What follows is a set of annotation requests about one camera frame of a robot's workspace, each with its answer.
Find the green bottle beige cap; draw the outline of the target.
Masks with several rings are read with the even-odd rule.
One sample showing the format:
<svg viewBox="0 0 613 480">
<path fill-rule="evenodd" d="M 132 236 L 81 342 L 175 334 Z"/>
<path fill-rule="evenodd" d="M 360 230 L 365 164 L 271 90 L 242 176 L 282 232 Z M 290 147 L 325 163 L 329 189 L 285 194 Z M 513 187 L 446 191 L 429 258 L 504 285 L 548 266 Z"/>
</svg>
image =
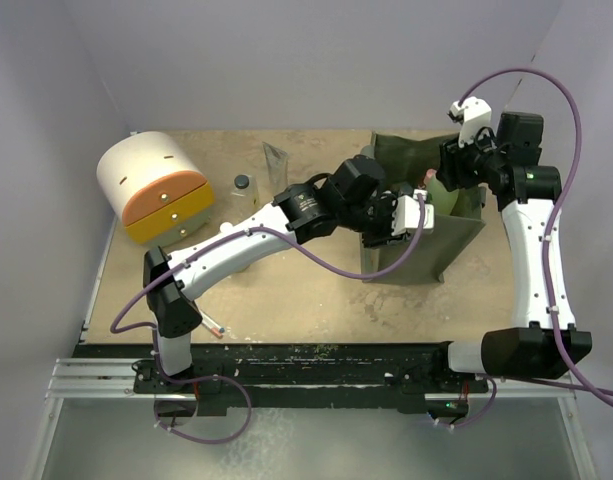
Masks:
<svg viewBox="0 0 613 480">
<path fill-rule="evenodd" d="M 450 215 L 457 203 L 459 191 L 448 191 L 437 179 L 435 169 L 429 169 L 426 172 L 424 185 L 428 192 L 428 198 L 434 206 L 435 213 L 438 215 Z"/>
</svg>

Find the green canvas bag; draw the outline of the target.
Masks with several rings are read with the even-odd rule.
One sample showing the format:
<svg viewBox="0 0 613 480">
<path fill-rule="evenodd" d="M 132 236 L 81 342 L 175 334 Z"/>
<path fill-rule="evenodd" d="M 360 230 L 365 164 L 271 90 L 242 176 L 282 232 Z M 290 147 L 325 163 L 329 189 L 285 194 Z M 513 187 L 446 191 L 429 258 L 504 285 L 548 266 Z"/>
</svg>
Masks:
<svg viewBox="0 0 613 480">
<path fill-rule="evenodd" d="M 454 136 L 451 133 L 411 139 L 374 132 L 361 153 L 374 158 L 383 167 L 389 189 L 409 193 L 413 187 L 425 188 L 426 172 L 439 168 L 439 146 Z M 444 281 L 444 272 L 486 225 L 482 218 L 486 189 L 473 187 L 458 191 L 452 213 L 435 213 L 434 230 L 423 233 L 406 261 L 396 270 L 376 278 L 376 283 L 408 286 Z"/>
</svg>

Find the clear bottle yellow label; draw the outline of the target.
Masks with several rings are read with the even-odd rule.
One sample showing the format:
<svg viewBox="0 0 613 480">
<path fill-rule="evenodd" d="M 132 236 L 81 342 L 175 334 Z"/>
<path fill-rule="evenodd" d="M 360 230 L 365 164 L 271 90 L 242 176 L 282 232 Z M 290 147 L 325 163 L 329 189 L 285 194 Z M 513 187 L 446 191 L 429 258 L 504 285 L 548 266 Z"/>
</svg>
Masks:
<svg viewBox="0 0 613 480">
<path fill-rule="evenodd" d="M 259 209 L 260 199 L 254 175 L 238 174 L 233 180 L 232 196 L 243 214 L 251 216 Z"/>
</svg>

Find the green pump bottle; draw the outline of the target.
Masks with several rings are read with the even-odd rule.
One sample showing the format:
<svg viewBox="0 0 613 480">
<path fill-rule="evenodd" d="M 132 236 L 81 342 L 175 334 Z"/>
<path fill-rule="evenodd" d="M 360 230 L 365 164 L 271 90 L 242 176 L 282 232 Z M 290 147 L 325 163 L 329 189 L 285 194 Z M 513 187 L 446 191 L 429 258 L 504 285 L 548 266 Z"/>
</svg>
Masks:
<svg viewBox="0 0 613 480">
<path fill-rule="evenodd" d="M 223 222 L 223 223 L 220 224 L 220 227 L 219 227 L 221 233 L 228 233 L 233 228 L 234 228 L 234 226 L 230 222 Z"/>
</svg>

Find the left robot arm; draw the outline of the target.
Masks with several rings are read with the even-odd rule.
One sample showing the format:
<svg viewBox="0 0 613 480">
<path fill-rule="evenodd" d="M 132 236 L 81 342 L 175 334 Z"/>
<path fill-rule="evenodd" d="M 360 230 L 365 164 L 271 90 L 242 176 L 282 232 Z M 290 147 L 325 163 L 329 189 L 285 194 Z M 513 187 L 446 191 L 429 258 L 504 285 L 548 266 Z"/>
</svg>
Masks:
<svg viewBox="0 0 613 480">
<path fill-rule="evenodd" d="M 419 233 L 425 201 L 394 193 L 376 160 L 356 155 L 335 172 L 292 184 L 238 224 L 199 244 L 172 253 L 156 247 L 144 257 L 143 288 L 155 317 L 156 378 L 170 392 L 192 378 L 191 336 L 204 321 L 197 300 L 233 273 L 268 256 L 330 236 L 342 228 L 367 247 L 388 245 Z"/>
</svg>

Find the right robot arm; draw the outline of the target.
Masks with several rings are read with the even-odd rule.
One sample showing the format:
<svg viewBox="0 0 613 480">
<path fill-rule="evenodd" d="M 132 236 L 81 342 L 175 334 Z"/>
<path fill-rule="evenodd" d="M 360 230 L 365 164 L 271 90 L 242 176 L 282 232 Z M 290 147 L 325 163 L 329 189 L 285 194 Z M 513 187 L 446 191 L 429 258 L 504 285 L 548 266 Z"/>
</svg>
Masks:
<svg viewBox="0 0 613 480">
<path fill-rule="evenodd" d="M 440 146 L 439 181 L 449 190 L 485 185 L 497 201 L 512 256 L 512 326 L 476 342 L 453 342 L 431 366 L 432 383 L 453 391 L 466 373 L 516 379 L 558 379 L 592 349 L 568 303 L 559 250 L 561 196 L 557 168 L 542 166 L 544 120 L 506 112 L 491 128 L 491 112 L 454 107 L 459 134 Z"/>
</svg>

